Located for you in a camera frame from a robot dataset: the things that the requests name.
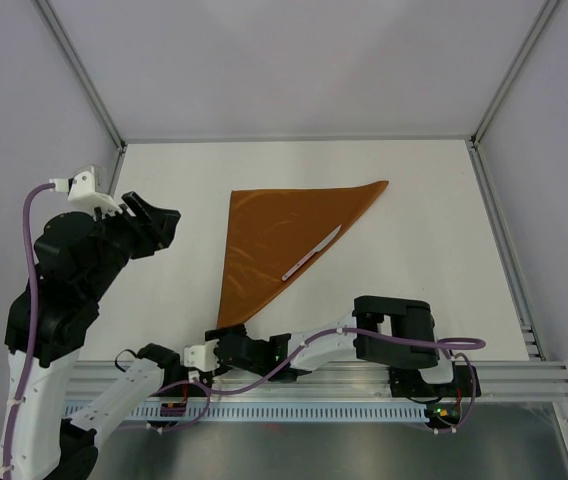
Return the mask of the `brown cloth napkin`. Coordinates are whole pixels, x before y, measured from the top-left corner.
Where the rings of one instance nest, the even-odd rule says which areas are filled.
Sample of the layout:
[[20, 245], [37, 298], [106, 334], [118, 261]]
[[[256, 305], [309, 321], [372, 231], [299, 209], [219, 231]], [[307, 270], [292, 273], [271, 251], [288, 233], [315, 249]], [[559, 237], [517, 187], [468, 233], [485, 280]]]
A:
[[315, 263], [282, 275], [338, 225], [335, 243], [389, 182], [328, 189], [235, 190], [230, 194], [217, 328], [244, 324]]

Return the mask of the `white plastic knife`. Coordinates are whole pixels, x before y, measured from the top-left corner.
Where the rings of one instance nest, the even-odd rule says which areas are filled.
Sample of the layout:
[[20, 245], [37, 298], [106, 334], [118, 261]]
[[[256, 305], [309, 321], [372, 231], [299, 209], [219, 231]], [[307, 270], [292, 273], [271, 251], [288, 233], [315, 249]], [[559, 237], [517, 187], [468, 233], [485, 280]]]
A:
[[338, 225], [331, 233], [329, 233], [322, 241], [315, 247], [307, 252], [300, 260], [298, 260], [289, 270], [287, 270], [281, 277], [283, 282], [286, 282], [295, 273], [297, 273], [305, 264], [307, 264], [316, 254], [322, 252], [340, 233], [342, 226]]

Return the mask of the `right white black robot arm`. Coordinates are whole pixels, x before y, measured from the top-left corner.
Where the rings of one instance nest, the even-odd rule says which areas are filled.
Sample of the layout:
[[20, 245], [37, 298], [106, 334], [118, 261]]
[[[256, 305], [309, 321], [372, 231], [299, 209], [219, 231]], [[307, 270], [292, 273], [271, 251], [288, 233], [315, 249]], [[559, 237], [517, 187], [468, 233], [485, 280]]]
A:
[[224, 327], [206, 333], [202, 354], [187, 357], [207, 385], [232, 370], [294, 383], [332, 362], [362, 361], [387, 368], [393, 397], [428, 404], [477, 393], [475, 368], [455, 361], [485, 345], [478, 338], [437, 338], [424, 301], [360, 296], [331, 325], [267, 340], [250, 338], [243, 325]]

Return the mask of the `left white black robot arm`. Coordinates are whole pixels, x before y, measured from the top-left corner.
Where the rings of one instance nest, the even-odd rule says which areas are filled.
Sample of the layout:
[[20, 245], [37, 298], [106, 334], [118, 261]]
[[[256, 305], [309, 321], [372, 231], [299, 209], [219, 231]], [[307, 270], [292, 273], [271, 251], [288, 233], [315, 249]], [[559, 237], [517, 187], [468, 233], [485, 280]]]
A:
[[10, 387], [0, 479], [88, 478], [101, 447], [135, 407], [181, 387], [179, 354], [149, 344], [87, 408], [62, 415], [70, 374], [100, 300], [130, 261], [171, 245], [181, 218], [135, 192], [122, 200], [117, 213], [96, 207], [60, 214], [37, 240], [24, 237], [29, 280], [10, 307], [5, 335]]

